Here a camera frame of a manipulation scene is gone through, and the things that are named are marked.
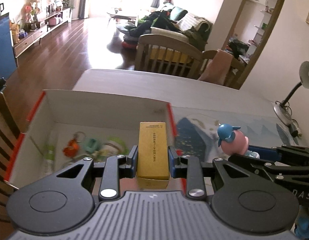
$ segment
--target open box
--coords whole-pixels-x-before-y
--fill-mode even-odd
[[[122,95],[45,90],[28,119],[28,130],[20,135],[5,175],[5,181],[16,188],[39,179],[44,160],[41,153],[52,130],[57,133],[55,171],[71,160],[62,150],[77,131],[101,143],[109,136],[119,137],[129,150],[138,144],[140,122],[165,122],[168,145],[174,144],[176,136],[169,103]],[[77,155],[81,154],[85,154],[82,147]]]

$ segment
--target yellow box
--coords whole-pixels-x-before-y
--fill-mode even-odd
[[[137,164],[139,187],[166,188],[169,178],[166,123],[141,122]]]

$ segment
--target blue object on cabinet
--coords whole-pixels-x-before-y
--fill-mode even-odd
[[[0,78],[8,79],[16,70],[16,62],[13,54],[9,14],[0,16]]]

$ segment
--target wooden floor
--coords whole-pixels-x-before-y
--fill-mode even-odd
[[[43,89],[71,90],[90,68],[134,68],[135,51],[122,48],[123,34],[115,21],[107,25],[107,18],[65,23],[18,58],[19,68],[8,78],[4,95],[21,131]]]

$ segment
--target blue toy head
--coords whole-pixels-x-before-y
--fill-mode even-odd
[[[220,147],[222,141],[226,141],[227,143],[232,143],[235,138],[234,130],[239,130],[241,127],[239,126],[232,126],[227,123],[221,124],[218,127],[218,146]]]

